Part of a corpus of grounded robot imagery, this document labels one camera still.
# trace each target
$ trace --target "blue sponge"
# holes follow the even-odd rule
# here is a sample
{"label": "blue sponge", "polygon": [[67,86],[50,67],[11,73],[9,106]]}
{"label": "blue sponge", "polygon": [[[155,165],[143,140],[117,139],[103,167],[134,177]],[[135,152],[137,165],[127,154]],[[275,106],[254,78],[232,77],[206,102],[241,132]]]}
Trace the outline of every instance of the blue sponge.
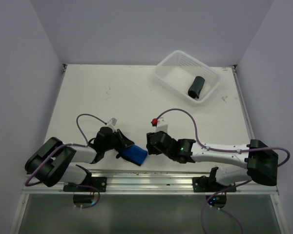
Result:
{"label": "blue sponge", "polygon": [[141,166],[144,160],[147,158],[147,151],[141,149],[139,146],[132,145],[120,151],[118,157],[122,157],[129,162]]}

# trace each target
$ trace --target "white table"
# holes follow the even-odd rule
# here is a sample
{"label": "white table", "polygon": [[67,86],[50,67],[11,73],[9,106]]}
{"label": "white table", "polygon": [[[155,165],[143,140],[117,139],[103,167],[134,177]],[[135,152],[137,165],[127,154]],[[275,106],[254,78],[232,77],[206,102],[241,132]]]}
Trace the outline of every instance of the white table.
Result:
{"label": "white table", "polygon": [[[240,99],[232,69],[215,67],[224,81],[206,102],[191,107],[160,86],[152,76],[154,66],[68,65],[45,140],[57,137],[65,143],[85,141],[77,129],[76,117],[89,113],[108,121],[115,117],[117,128],[136,145],[146,149],[146,133],[154,132],[150,124],[162,111],[182,108],[195,118],[201,141],[213,144],[249,142]],[[175,139],[192,138],[190,118],[181,112],[164,115],[168,133]],[[95,137],[102,124],[81,117],[80,124],[88,139]],[[88,169],[161,172],[209,172],[212,162],[179,164],[165,155],[148,156],[141,167],[116,159],[116,152],[106,152],[97,164],[82,164]]]}

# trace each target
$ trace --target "white wall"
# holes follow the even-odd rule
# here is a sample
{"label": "white wall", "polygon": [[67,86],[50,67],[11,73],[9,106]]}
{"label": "white wall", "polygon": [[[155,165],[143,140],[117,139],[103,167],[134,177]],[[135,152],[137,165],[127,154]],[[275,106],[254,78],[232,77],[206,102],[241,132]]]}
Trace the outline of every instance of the white wall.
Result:
{"label": "white wall", "polygon": [[62,64],[28,0],[0,0],[0,234],[20,198],[26,160],[42,144]]}
{"label": "white wall", "polygon": [[237,71],[256,138],[292,153],[278,187],[293,232],[293,0],[275,0]]}
{"label": "white wall", "polygon": [[61,60],[157,64],[183,50],[237,64],[273,0],[31,0]]}

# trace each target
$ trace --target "plastic basket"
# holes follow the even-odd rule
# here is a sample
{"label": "plastic basket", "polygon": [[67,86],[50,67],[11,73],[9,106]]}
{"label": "plastic basket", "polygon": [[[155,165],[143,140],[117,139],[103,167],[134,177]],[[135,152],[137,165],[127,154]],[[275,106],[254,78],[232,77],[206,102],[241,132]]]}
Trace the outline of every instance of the plastic basket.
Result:
{"label": "plastic basket", "polygon": [[[190,105],[205,101],[221,83],[223,76],[183,51],[176,50],[160,62],[153,71],[160,83]],[[188,96],[188,89],[196,76],[205,79],[198,99]]]}

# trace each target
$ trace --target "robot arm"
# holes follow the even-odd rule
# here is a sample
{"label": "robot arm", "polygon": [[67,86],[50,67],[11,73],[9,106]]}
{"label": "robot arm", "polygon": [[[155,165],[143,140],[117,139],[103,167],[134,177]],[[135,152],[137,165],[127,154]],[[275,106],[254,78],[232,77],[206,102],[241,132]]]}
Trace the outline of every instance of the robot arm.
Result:
{"label": "robot arm", "polygon": [[[194,139],[175,140],[167,134],[168,124],[163,118],[152,123],[156,126],[154,133],[148,133],[147,149],[151,154],[165,154],[179,163],[217,162],[230,166],[212,168],[209,177],[203,176],[198,180],[201,187],[208,192],[219,191],[232,183],[253,180],[258,184],[275,186],[277,181],[278,154],[273,150],[258,152],[243,152],[243,150],[263,148],[266,145],[252,139],[243,145],[207,145],[200,146]],[[232,150],[233,152],[216,152],[210,148]]]}
{"label": "robot arm", "polygon": [[115,129],[116,119],[111,119],[102,127],[94,139],[87,146],[78,144],[63,144],[59,139],[52,137],[40,147],[27,161],[25,169],[40,182],[48,187],[58,182],[93,186],[91,173],[79,166],[70,165],[71,162],[97,163],[106,151],[116,150],[117,158],[141,165],[147,156],[147,151],[134,145],[134,142]]}

